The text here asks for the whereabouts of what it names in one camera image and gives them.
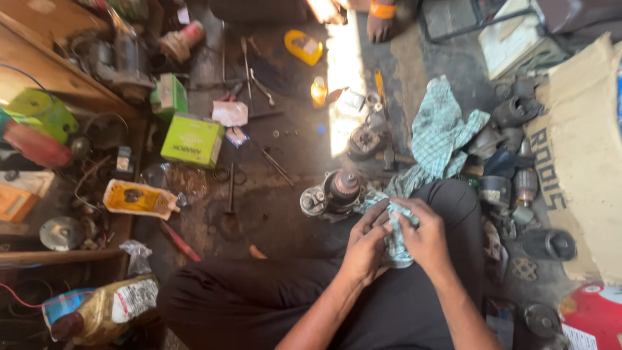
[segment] black pants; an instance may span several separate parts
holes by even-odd
[[[437,181],[413,197],[443,217],[453,266],[481,305],[483,236],[475,192]],[[161,287],[157,307],[190,349],[273,349],[311,307],[341,260],[209,258],[182,267]],[[429,278],[417,264],[392,269],[367,287],[338,330],[332,349],[452,349]]]

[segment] red wire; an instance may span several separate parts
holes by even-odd
[[[11,289],[11,287],[5,285],[4,283],[0,283],[0,287],[4,287],[6,289],[9,290],[9,292],[11,294],[13,294],[13,297],[22,305],[28,307],[28,308],[40,308],[41,306],[48,306],[48,305],[53,305],[53,304],[58,304],[58,303],[62,303],[64,300],[55,300],[55,301],[50,301],[49,303],[43,303],[43,304],[39,304],[39,305],[30,305],[28,303],[23,302],[18,296],[17,294],[15,294],[15,292]],[[72,296],[78,296],[78,295],[84,295],[84,294],[93,294],[92,291],[81,291],[79,293],[75,293]]]

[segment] checkered cloth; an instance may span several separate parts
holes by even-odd
[[[436,179],[456,176],[465,164],[467,154],[460,148],[471,140],[490,119],[490,114],[475,110],[467,122],[462,120],[462,110],[453,97],[446,76],[432,79],[419,112],[412,122],[411,151],[418,164],[394,176],[384,193],[370,191],[365,200],[355,210],[365,213],[372,205],[387,197],[408,198],[423,185]],[[389,214],[394,211],[404,214],[414,226],[419,220],[412,213],[394,203],[388,207]],[[406,251],[404,237],[397,219],[389,216],[393,234],[384,241],[387,251],[384,264],[395,268],[412,265],[413,259]]]

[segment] wrench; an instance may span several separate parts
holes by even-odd
[[[270,104],[270,108],[276,107],[276,104],[274,103],[274,100],[272,99],[272,95],[270,95],[270,93],[268,92],[268,89],[266,89],[264,85],[262,85],[257,79],[255,79],[255,73],[253,72],[252,68],[250,69],[250,72],[251,72],[251,79],[253,80],[255,85],[257,85],[259,90],[263,92],[266,97],[268,97],[268,103]]]

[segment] orange box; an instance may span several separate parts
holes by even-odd
[[[38,201],[35,194],[0,184],[0,220],[19,224]]]

